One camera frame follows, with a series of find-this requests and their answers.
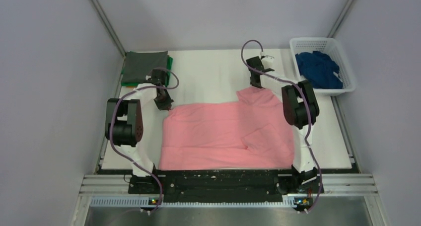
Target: green cloth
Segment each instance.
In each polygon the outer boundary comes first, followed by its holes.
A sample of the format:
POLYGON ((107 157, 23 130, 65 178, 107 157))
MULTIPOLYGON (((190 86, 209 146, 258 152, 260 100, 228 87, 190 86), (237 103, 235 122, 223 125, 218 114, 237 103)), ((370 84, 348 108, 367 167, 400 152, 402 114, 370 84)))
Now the green cloth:
MULTIPOLYGON (((166 67, 168 70, 172 67, 173 59, 168 52, 137 53, 128 52, 124 68, 121 71, 123 78, 122 86, 137 86, 146 82, 146 75, 150 74, 152 69, 157 67, 166 67)), ((168 86, 170 74, 168 73, 165 86, 168 86)))

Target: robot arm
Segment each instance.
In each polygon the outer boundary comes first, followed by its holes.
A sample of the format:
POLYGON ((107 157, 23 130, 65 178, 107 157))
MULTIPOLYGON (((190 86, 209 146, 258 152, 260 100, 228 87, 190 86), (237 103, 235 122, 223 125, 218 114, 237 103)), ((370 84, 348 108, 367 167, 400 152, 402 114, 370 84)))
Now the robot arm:
POLYGON ((268 88, 275 94, 282 96, 283 114, 286 121, 293 126, 295 153, 292 170, 294 172, 293 176, 296 178, 296 187, 300 188, 317 178, 316 164, 309 151, 309 147, 312 145, 312 132, 307 138, 309 146, 304 138, 307 134, 308 124, 312 124, 312 128, 314 128, 316 117, 320 112, 319 106, 309 81, 297 82, 276 73, 270 69, 270 64, 274 60, 273 57, 264 56, 263 54, 262 56, 262 58, 253 57, 247 59, 246 62, 252 68, 267 73, 272 77, 250 70, 250 84, 257 88, 268 88), (277 78, 297 83, 298 87, 301 88, 310 109, 311 123, 308 122, 307 111, 297 89, 291 84, 276 80, 277 78))
MULTIPOLYGON (((288 79, 284 76, 281 76, 275 71, 270 71, 267 73, 280 79, 296 82, 293 79, 288 79)), ((311 147, 312 145, 312 132, 310 132, 310 135, 307 138, 307 141, 310 144, 310 146, 308 146, 307 143, 304 141, 304 137, 307 134, 307 130, 308 130, 308 124, 304 125, 303 123, 303 121, 308 122, 307 113, 305 112, 302 99, 298 99, 300 96, 295 90, 295 87, 293 87, 292 85, 288 85, 287 83, 284 83, 284 82, 279 82, 276 79, 268 77, 266 75, 260 76, 260 82, 261 82, 262 88, 268 88, 272 90, 272 92, 274 92, 275 94, 282 96, 284 116, 290 125, 295 126, 295 127, 292 127, 292 132, 294 136, 294 152, 295 152, 294 161, 292 163, 293 168, 295 168, 298 172, 312 171, 313 168, 315 168, 316 166, 308 150, 308 148, 311 147)), ((314 92, 311 86, 306 83, 299 84, 298 86, 300 85, 304 86, 304 89, 303 88, 301 89, 305 90, 303 92, 307 93, 306 99, 309 103, 310 109, 314 109, 312 116, 314 115, 318 116, 319 108, 318 108, 317 101, 316 101, 316 98, 314 96, 314 92)))
MULTIPOLYGON (((142 87, 150 88, 137 91, 130 95, 130 98, 123 100, 117 110, 115 116, 115 124, 113 128, 113 143, 116 148, 129 157, 132 162, 133 175, 139 177, 148 176, 148 174, 134 165, 137 163, 148 172, 154 171, 153 162, 147 156, 144 147, 138 147, 143 136, 143 121, 141 109, 154 100, 156 107, 159 110, 169 110, 173 100, 169 96, 166 89, 157 89, 158 86, 163 86, 167 78, 166 72, 161 70, 153 70, 148 79, 148 83, 139 84, 136 89, 142 87)), ((116 107, 118 98, 111 98, 107 102, 107 116, 105 125, 105 136, 110 140, 110 126, 113 118, 113 112, 116 107)))

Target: white plastic basket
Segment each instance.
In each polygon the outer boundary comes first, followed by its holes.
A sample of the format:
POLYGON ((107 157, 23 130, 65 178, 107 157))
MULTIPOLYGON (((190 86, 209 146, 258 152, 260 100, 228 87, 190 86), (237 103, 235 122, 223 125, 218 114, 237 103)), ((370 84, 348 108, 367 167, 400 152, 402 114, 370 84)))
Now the white plastic basket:
POLYGON ((355 90, 356 83, 355 77, 352 73, 351 66, 348 62, 345 53, 340 46, 339 42, 333 38, 323 38, 323 37, 300 37, 292 38, 289 41, 289 46, 291 47, 291 53, 294 60, 295 66, 295 75, 298 80, 304 80, 303 76, 300 76, 300 71, 298 70, 297 59, 295 54, 300 54, 301 52, 310 52, 320 51, 325 53, 332 58, 339 66, 339 77, 342 79, 344 88, 342 89, 314 89, 315 93, 335 96, 345 92, 352 92, 355 90))

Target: metal floor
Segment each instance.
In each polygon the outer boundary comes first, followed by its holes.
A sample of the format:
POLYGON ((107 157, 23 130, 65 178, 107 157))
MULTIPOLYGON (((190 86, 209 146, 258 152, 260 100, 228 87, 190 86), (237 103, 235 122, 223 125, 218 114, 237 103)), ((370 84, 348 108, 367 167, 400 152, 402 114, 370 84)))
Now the metal floor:
POLYGON ((363 197, 322 197, 314 211, 298 215, 290 208, 163 208, 150 217, 128 208, 90 208, 85 226, 371 226, 363 197))

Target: folded gray cloth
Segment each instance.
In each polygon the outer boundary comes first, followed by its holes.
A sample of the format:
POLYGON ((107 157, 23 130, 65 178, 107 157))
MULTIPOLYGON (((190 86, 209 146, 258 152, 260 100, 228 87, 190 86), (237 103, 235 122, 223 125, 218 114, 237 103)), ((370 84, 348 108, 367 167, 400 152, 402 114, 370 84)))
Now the folded gray cloth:
POLYGON ((146 75, 153 68, 167 68, 168 51, 153 53, 128 52, 123 68, 122 85, 137 85, 146 82, 146 75))

